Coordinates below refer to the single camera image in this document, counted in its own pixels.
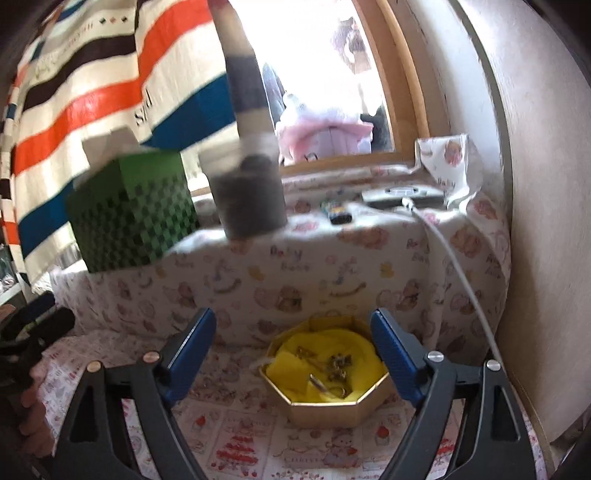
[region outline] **blue gripper pad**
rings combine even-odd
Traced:
[[[185,330],[172,337],[161,350],[161,366],[168,374],[163,400],[172,407],[189,393],[195,376],[213,343],[216,316],[210,309],[201,309]]]
[[[372,314],[370,327],[374,344],[398,394],[417,408],[425,398],[419,375],[426,368],[424,356],[427,352],[414,335],[402,330],[386,309]]]

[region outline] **yellow cloth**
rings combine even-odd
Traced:
[[[327,388],[340,387],[342,384],[329,382],[324,371],[298,358],[298,347],[316,353],[314,360],[322,365],[326,365],[332,355],[351,355],[352,364],[345,368],[351,394],[340,399],[320,393],[309,381],[310,374],[314,374]],[[386,368],[376,355],[373,343],[351,330],[334,328],[292,335],[281,345],[266,373],[293,402],[350,402],[358,400],[373,387],[386,373]]]

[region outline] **white wall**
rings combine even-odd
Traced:
[[[521,0],[458,0],[490,59],[514,178],[513,271],[498,338],[548,440],[591,403],[591,88]]]
[[[395,13],[403,8],[401,4],[408,4],[412,10],[439,78],[451,132],[470,135],[484,163],[484,191],[510,210],[511,184],[506,183],[504,170],[505,163],[510,164],[510,151],[503,148],[501,141],[506,131],[504,115],[498,119],[502,104],[497,99],[500,109],[495,107],[492,92],[496,85],[491,85],[485,75],[474,40],[467,31],[471,28],[469,20],[458,15],[449,0],[389,1]]]

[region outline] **finger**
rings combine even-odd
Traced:
[[[47,376],[47,364],[43,360],[37,363],[31,368],[29,375],[31,375],[31,378],[36,384],[41,385]]]
[[[47,376],[47,365],[44,362],[38,363],[31,368],[29,375],[33,379],[33,385],[21,395],[21,404],[25,408],[30,408],[37,401],[37,391]]]
[[[22,444],[21,450],[28,455],[36,455],[37,452],[43,452],[47,448],[47,443],[52,439],[49,428],[41,429],[33,435],[27,437]]]
[[[45,424],[45,413],[45,405],[40,401],[35,403],[31,407],[27,419],[19,427],[21,433],[28,436],[41,429]]]

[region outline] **window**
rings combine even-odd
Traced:
[[[232,5],[261,69],[283,176],[413,161],[414,141],[429,136],[429,128],[413,58],[388,0]],[[313,142],[302,147],[282,138],[286,131],[297,137],[298,127],[308,132],[310,119]],[[348,129],[352,124],[363,127]],[[335,147],[334,130],[353,145]],[[227,136],[236,138],[235,128]],[[208,190],[198,167],[188,176],[194,194]]]

